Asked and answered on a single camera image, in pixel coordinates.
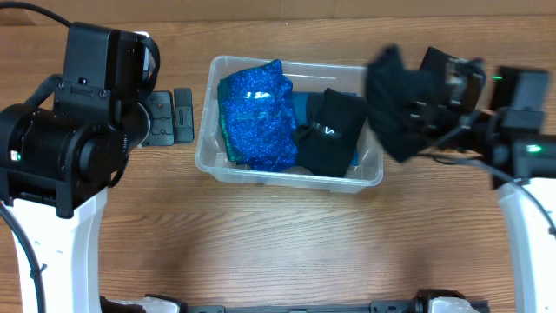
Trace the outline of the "large black garment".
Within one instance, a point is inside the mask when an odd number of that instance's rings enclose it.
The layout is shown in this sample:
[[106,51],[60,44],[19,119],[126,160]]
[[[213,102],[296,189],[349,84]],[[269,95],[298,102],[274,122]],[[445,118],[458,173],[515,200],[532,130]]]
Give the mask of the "large black garment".
[[427,49],[420,70],[434,75],[441,104],[464,111],[476,108],[487,80],[481,58],[454,57],[434,47]]

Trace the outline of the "small black garment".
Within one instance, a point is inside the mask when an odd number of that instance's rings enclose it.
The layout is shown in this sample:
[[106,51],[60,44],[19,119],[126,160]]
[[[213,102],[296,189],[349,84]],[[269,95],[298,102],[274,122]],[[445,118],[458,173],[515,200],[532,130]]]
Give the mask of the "small black garment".
[[427,140],[409,126],[412,103],[430,103],[435,94],[434,74],[406,68],[400,49],[392,44],[367,64],[367,118],[382,148],[404,163],[427,147]]

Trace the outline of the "blue sequin fabric bundle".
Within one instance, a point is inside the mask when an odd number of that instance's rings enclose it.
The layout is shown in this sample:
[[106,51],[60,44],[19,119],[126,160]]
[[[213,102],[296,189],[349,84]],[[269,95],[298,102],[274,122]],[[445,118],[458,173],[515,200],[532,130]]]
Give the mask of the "blue sequin fabric bundle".
[[283,75],[280,60],[224,77],[217,93],[222,139],[230,162],[270,172],[295,166],[293,83]]

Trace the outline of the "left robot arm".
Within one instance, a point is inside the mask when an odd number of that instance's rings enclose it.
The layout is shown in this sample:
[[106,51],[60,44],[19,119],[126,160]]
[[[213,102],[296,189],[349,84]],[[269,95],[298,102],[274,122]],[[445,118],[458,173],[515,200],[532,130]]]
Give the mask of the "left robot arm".
[[109,189],[149,131],[155,75],[92,82],[46,78],[1,114],[1,216],[14,237],[26,312],[184,312],[148,294],[110,300],[98,279]]

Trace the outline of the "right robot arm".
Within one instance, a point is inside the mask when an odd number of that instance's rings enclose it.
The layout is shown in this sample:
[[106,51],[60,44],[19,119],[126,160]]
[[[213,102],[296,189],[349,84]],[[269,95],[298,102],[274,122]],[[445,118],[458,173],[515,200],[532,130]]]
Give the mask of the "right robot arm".
[[550,84],[545,70],[500,66],[487,110],[477,102],[487,82],[479,59],[424,57],[440,98],[418,102],[412,124],[438,150],[474,152],[440,156],[443,163],[487,172],[508,231],[518,312],[555,310],[555,137],[542,133]]

